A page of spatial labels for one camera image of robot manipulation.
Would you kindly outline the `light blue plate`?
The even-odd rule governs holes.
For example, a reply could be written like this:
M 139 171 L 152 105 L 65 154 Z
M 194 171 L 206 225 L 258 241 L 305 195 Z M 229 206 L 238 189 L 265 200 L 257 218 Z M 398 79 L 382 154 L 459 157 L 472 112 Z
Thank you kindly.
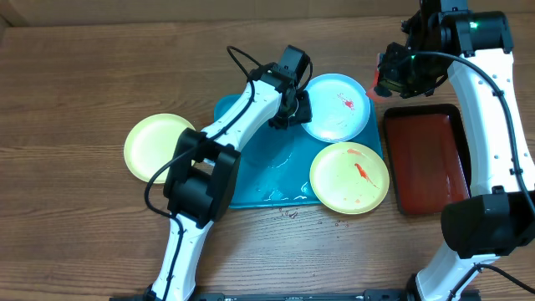
M 321 74 L 306 87 L 312 119 L 302 124 L 317 140 L 337 143 L 352 140 L 367 125 L 371 104 L 364 88 L 344 74 Z

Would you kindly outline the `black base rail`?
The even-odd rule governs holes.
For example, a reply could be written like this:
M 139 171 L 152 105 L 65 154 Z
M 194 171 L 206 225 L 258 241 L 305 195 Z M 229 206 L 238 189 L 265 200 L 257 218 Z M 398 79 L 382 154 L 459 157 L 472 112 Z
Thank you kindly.
M 367 289 L 362 293 L 248 294 L 193 293 L 189 301 L 401 301 L 409 300 L 402 289 Z

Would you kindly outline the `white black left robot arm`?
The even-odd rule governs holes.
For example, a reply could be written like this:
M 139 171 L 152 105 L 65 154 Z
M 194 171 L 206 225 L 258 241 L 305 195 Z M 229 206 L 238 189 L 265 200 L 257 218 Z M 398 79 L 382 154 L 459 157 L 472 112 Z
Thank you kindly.
M 247 73 L 242 94 L 202 131 L 184 130 L 171 160 L 156 171 L 166 175 L 165 211 L 170 222 L 158 278 L 145 300 L 187 300 L 196 288 L 196 269 L 206 238 L 234 195 L 242 149 L 265 124 L 286 130 L 312 117 L 305 72 L 311 63 L 270 63 Z

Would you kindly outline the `yellow plate with red stains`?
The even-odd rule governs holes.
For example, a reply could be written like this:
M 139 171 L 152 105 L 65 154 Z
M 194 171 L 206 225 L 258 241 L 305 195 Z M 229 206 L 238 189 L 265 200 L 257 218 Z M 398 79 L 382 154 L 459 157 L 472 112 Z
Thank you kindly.
M 126 137 L 124 159 L 129 171 L 138 179 L 149 179 L 173 157 L 176 142 L 185 129 L 194 126 L 183 117 L 156 114 L 136 124 Z

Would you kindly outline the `yellow plate near right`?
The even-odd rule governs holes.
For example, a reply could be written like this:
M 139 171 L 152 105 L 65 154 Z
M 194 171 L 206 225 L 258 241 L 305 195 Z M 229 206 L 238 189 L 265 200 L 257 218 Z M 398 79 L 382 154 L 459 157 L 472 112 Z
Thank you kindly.
M 372 149 L 339 142 L 322 149 L 309 172 L 315 196 L 329 209 L 349 215 L 374 210 L 386 197 L 390 175 Z

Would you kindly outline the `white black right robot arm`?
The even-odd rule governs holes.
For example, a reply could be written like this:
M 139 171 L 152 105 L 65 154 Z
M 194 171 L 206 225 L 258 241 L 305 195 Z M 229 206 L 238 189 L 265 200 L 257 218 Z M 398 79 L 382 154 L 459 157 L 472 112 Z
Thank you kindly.
M 477 274 L 534 238 L 534 164 L 512 82 L 511 30 L 504 13 L 475 13 L 461 0 L 423 1 L 401 29 L 406 43 L 380 54 L 369 96 L 428 96 L 449 81 L 461 104 L 471 195 L 445 207 L 444 242 L 400 299 L 477 300 L 466 291 Z

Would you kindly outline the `red cleaning sponge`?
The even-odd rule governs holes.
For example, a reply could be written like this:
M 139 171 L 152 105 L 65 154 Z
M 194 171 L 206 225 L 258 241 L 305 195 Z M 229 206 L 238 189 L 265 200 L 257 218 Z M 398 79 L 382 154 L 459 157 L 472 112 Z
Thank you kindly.
M 392 92 L 390 90 L 379 85 L 379 75 L 380 75 L 379 66 L 380 66 L 382 57 L 383 57 L 383 54 L 377 54 L 376 56 L 374 80 L 372 82 L 372 86 L 366 92 L 366 95 L 376 103 L 385 102 L 392 96 Z

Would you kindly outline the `dark red lacquer tray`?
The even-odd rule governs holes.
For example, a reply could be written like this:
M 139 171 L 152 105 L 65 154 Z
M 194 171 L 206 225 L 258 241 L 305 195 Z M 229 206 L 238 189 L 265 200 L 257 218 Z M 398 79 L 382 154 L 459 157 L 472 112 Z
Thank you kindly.
M 470 152 L 455 105 L 390 108 L 383 124 L 402 214 L 436 214 L 471 197 Z

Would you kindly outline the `teal plastic tray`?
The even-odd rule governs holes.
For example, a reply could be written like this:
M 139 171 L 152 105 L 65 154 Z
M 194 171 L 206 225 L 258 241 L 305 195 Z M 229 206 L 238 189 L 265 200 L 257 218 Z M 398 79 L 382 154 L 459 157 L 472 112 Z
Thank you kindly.
M 309 172 L 315 156 L 328 145 L 300 125 L 276 130 L 263 124 L 241 151 L 230 208 L 319 204 Z

